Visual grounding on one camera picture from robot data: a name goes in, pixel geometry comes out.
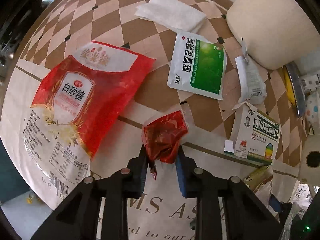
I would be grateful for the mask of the white green medicine box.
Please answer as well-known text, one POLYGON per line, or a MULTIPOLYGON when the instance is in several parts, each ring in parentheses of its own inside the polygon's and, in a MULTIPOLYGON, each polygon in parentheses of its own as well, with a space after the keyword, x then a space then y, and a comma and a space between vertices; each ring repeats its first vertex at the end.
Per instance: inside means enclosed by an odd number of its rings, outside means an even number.
POLYGON ((281 125, 249 102, 237 104, 230 138, 224 152, 270 165, 278 149, 281 125))

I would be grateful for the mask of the red white sugar bag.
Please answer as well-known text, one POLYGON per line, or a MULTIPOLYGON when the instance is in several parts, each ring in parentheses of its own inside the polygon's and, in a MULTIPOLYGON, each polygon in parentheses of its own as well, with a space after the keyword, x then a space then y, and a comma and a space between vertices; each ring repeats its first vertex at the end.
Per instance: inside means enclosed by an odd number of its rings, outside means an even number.
POLYGON ((88 175, 90 159, 153 63, 126 48, 92 41, 42 80, 26 114, 22 141, 63 196, 88 175))

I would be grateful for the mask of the white dotted small bowl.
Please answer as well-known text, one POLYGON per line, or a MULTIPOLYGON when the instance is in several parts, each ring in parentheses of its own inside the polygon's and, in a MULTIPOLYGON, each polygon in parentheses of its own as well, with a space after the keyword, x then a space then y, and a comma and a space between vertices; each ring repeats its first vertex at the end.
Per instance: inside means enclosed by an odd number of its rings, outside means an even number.
POLYGON ((313 129, 319 132, 319 93, 317 91, 312 92, 305 101, 305 114, 306 119, 313 127, 313 129))

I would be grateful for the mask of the green white medicine sachet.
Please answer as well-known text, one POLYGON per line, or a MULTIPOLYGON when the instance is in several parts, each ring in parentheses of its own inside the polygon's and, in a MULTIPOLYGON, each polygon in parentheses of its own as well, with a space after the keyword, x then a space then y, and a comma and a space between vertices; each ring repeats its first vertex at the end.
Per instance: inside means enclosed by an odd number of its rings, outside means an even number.
POLYGON ((222 46, 201 35, 180 31, 176 35, 167 85, 222 100, 226 66, 227 55, 222 46))

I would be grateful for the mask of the blue grey smartphone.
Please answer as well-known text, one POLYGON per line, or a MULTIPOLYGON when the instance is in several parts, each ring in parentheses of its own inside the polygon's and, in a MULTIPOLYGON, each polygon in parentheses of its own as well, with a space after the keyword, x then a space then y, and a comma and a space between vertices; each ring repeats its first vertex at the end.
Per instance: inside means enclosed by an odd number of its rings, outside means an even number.
POLYGON ((298 75, 298 68, 293 61, 288 64, 285 64, 285 67, 287 68, 287 71, 289 73, 293 92, 296 99, 296 106, 293 107, 297 112, 297 116, 301 118, 305 113, 305 95, 298 75))

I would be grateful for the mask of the small red foil wrapper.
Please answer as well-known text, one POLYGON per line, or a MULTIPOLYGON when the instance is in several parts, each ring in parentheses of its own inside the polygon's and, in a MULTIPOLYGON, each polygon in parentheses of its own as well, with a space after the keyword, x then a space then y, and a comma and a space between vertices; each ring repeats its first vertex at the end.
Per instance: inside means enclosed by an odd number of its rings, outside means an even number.
POLYGON ((142 141, 145 147, 149 168, 153 179, 157 178, 156 160, 173 164, 177 158, 181 139, 189 129, 181 109, 162 114, 142 128, 142 141))

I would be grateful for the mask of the yellow cleaning sponge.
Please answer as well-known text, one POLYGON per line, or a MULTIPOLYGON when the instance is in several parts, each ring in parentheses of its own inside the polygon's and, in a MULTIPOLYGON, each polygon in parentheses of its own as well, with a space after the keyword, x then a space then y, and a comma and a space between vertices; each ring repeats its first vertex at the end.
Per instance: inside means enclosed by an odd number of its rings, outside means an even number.
POLYGON ((293 106, 296 106, 296 99, 295 99, 295 95, 293 92, 292 83, 291 83, 289 73, 288 73, 286 67, 283 67, 283 73, 284 73, 284 78, 285 78, 285 88, 286 88, 287 98, 293 106))

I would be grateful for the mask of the cream ribbed utensil holder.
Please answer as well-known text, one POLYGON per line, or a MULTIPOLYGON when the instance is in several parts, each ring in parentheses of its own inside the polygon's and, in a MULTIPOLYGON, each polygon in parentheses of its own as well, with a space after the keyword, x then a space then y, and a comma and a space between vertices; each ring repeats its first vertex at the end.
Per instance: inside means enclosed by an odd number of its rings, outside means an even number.
POLYGON ((226 14, 251 58, 275 70, 319 47, 319 32, 295 0, 235 0, 226 14))

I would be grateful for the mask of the folded white paper napkin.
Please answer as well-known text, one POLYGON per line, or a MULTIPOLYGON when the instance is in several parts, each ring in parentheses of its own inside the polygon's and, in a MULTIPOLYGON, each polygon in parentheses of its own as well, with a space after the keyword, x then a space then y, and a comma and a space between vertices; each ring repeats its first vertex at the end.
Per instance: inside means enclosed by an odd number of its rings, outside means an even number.
POLYGON ((137 7, 135 16, 177 32, 196 33, 207 19, 203 12, 178 0, 149 0, 137 7))

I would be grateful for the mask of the checkered beige table mat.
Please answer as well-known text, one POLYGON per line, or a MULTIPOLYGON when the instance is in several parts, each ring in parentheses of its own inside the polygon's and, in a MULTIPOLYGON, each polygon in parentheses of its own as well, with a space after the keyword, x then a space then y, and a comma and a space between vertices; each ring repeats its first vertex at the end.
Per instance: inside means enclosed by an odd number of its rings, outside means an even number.
POLYGON ((62 0, 22 46, 4 97, 1 140, 56 212, 87 187, 114 184, 82 214, 81 239, 195 239, 178 150, 214 183, 273 170, 287 203, 298 185, 306 120, 284 68, 258 66, 264 101, 236 109, 240 39, 223 0, 62 0))

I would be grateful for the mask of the cream electric kettle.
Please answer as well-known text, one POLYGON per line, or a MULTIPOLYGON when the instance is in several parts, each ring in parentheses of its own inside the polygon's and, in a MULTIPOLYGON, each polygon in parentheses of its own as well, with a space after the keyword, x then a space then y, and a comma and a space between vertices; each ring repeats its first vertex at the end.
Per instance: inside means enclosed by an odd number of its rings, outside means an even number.
POLYGON ((301 183, 319 186, 319 150, 319 135, 308 136, 302 149, 302 159, 299 166, 298 179, 301 183))

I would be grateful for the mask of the silver white foil sachet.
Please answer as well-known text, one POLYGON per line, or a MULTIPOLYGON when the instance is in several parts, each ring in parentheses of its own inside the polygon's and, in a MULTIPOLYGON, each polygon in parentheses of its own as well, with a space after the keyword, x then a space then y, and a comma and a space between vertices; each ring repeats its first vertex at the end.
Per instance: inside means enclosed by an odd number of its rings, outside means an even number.
POLYGON ((248 54, 243 38, 241 38, 241 51, 242 55, 235 58, 241 89, 238 104, 247 101, 252 105, 259 105, 267 96, 266 85, 260 76, 258 67, 248 54))

